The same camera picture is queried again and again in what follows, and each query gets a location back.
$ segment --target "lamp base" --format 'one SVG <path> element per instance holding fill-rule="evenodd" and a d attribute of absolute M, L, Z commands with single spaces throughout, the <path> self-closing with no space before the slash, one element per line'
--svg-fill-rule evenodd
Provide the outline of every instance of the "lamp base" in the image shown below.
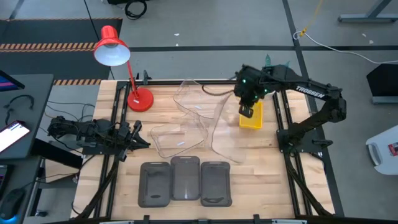
<path fill-rule="evenodd" d="M 151 108 L 152 104 L 154 104 L 154 96 L 153 94 L 145 88 L 137 89 L 138 98 L 134 96 L 134 93 L 131 92 L 129 97 L 127 98 L 127 104 L 133 111 L 144 112 Z"/>

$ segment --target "gray plastic tray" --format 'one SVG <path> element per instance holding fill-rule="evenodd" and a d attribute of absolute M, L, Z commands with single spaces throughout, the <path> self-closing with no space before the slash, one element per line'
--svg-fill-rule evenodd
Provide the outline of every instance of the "gray plastic tray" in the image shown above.
<path fill-rule="evenodd" d="M 170 164 L 145 162 L 141 165 L 138 205 L 142 208 L 166 207 L 170 202 Z"/>
<path fill-rule="evenodd" d="M 200 197 L 200 160 L 197 156 L 175 156 L 171 160 L 172 199 L 197 200 Z"/>
<path fill-rule="evenodd" d="M 232 205 L 229 183 L 230 165 L 227 162 L 201 164 L 201 199 L 204 207 L 229 207 Z"/>

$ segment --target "floor mat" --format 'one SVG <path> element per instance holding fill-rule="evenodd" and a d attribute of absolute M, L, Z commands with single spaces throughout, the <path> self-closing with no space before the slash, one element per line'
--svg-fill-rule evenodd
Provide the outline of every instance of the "floor mat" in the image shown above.
<path fill-rule="evenodd" d="M 97 32 L 111 25 L 120 33 L 122 19 L 93 19 L 93 23 Z M 0 21 L 2 28 L 0 69 L 10 75 L 51 73 L 58 85 L 108 79 L 109 67 L 93 56 L 98 39 L 89 19 L 17 19 Z"/>

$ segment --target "white cable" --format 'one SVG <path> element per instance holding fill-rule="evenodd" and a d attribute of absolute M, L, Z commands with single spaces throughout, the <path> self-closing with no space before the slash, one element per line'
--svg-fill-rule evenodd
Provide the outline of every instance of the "white cable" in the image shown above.
<path fill-rule="evenodd" d="M 295 33 L 293 34 L 293 39 L 299 40 L 299 36 L 297 35 L 297 34 L 299 34 L 299 33 L 301 33 L 301 31 L 295 32 Z M 328 48 L 328 49 L 330 49 L 330 50 L 334 50 L 334 51 L 339 52 L 339 53 L 357 55 L 357 56 L 360 56 L 360 57 L 363 58 L 363 59 L 366 59 L 368 62 L 372 62 L 372 63 L 375 63 L 375 64 L 397 63 L 397 62 L 398 62 L 398 60 L 393 60 L 393 61 L 389 61 L 389 62 L 374 62 L 374 61 L 368 59 L 367 57 L 365 57 L 365 56 L 363 56 L 363 55 L 360 55 L 360 54 L 358 54 L 358 53 L 349 52 L 349 51 L 344 51 L 344 50 L 337 50 L 337 49 L 334 49 L 333 47 L 326 46 L 325 44 L 321 44 L 321 43 L 317 42 L 316 40 L 312 39 L 308 34 L 306 34 L 306 33 L 304 33 L 304 34 L 305 34 L 310 40 L 312 40 L 312 42 L 318 44 L 319 46 L 326 47 L 326 48 Z"/>

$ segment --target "red desk lamp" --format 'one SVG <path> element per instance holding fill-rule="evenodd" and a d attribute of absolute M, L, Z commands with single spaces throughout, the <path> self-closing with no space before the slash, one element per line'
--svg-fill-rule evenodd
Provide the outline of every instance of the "red desk lamp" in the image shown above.
<path fill-rule="evenodd" d="M 129 94 L 127 103 L 133 111 L 148 110 L 154 103 L 154 96 L 148 89 L 137 89 L 129 61 L 131 56 L 129 47 L 118 38 L 116 29 L 111 26 L 104 26 L 101 29 L 101 38 L 94 49 L 94 58 L 106 66 L 118 66 L 127 62 L 132 85 L 132 93 Z"/>

